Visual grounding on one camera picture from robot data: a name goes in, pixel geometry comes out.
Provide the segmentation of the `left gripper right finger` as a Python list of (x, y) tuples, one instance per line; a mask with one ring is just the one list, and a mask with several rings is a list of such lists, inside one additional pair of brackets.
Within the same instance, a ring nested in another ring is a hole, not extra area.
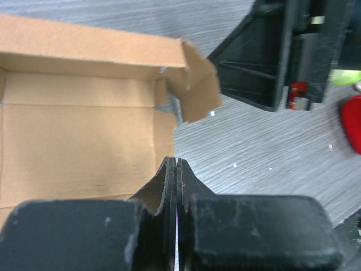
[(218, 195), (177, 162), (180, 270), (336, 270), (343, 254), (321, 204), (300, 195)]

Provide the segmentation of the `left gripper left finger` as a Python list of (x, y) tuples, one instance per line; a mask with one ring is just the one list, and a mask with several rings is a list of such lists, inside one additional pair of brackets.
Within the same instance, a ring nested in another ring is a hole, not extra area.
[(173, 270), (177, 163), (125, 200), (31, 200), (1, 230), (2, 270)]

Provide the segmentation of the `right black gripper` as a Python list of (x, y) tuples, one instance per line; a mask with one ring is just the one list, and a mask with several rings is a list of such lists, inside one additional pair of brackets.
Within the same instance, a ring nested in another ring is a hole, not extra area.
[(360, 70), (360, 1), (299, 1), (292, 30), (293, 1), (255, 1), (209, 55), (222, 94), (275, 112), (288, 69), (287, 108), (309, 111), (332, 71)]

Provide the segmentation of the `brown cardboard paper box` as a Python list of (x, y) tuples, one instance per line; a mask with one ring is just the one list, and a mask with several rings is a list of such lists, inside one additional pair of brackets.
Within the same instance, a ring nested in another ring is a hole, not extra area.
[(32, 199), (125, 199), (221, 106), (188, 40), (1, 15), (1, 221)]

